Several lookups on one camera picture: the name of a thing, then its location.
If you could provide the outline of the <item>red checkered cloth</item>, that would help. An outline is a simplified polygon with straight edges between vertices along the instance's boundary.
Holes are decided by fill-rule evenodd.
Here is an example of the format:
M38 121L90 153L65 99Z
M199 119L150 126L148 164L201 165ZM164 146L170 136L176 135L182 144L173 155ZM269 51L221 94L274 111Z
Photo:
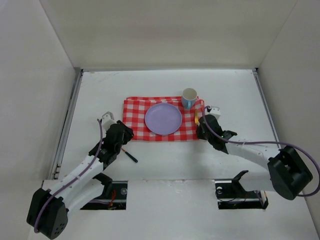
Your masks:
M201 115L204 100L196 98L195 104L190 110L184 109L181 100L180 96L129 96L123 102L122 122L133 130L135 141L183 142L196 140L195 112ZM182 115L181 126L168 136L153 133L145 124L147 110L159 103L172 104Z

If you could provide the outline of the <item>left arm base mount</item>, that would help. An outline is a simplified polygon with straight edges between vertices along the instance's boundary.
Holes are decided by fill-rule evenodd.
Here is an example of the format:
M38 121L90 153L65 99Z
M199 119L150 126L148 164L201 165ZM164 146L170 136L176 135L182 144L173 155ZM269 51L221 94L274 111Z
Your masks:
M81 210L126 210L127 195L128 181L113 181L108 190L104 190L101 196L89 201Z

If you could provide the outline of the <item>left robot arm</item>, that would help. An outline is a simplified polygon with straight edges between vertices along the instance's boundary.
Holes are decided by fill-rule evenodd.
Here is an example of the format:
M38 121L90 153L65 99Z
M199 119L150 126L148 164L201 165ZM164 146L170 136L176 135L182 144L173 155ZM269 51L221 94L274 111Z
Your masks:
M112 164L134 131L120 120L99 120L100 140L85 159L62 180L32 196L26 222L36 234L56 239L68 224L68 216L108 191L112 179L104 170Z

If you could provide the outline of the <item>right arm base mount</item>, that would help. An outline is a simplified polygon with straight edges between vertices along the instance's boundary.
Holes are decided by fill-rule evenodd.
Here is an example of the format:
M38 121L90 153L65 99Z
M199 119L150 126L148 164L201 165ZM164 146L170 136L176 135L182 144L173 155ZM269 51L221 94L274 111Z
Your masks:
M264 191L246 191L240 183L242 177L248 172L243 170L233 178L214 180L219 210L267 209L269 200Z

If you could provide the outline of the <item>gold knife green handle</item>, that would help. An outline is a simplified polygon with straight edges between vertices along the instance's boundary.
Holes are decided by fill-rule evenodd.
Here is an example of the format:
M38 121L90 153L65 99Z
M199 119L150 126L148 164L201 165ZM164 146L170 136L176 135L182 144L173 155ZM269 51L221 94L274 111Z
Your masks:
M194 111L194 122L197 126L200 125L200 122L199 122L199 111L198 109L195 109Z

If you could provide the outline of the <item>gold fork green handle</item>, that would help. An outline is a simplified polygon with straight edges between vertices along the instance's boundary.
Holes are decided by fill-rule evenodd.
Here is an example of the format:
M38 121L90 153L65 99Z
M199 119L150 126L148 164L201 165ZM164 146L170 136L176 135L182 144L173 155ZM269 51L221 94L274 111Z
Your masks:
M126 150L124 150L123 148L121 149L132 161L134 161L135 163L138 163L139 161L133 156L131 155L129 152L127 152Z

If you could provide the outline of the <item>blue mug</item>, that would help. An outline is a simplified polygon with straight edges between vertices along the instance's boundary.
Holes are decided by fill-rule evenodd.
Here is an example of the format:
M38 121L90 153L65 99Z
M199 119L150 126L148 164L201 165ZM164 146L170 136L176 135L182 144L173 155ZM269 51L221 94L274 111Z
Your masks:
M190 110L192 106L195 104L197 97L198 97L198 93L195 89L193 88L184 89L181 95L182 106L186 110Z

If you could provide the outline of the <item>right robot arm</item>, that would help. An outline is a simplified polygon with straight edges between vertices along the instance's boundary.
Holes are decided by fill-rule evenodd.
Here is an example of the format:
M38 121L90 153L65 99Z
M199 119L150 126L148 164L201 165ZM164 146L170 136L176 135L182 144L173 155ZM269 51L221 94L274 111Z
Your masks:
M277 142L252 144L242 140L236 132L222 130L216 117L195 116L196 136L206 140L217 151L237 156L266 169L266 176L253 176L240 186L250 191L273 191L287 200L301 196L300 192L313 180L313 175L297 152L296 147L284 143L284 148L271 146Z

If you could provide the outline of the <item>purple plate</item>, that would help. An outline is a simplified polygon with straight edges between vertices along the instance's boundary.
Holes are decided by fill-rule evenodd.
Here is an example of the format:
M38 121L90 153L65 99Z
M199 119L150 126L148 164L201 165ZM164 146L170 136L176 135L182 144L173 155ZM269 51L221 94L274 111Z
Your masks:
M154 134L166 136L175 133L182 124L180 110L169 103L157 103L145 113L146 127Z

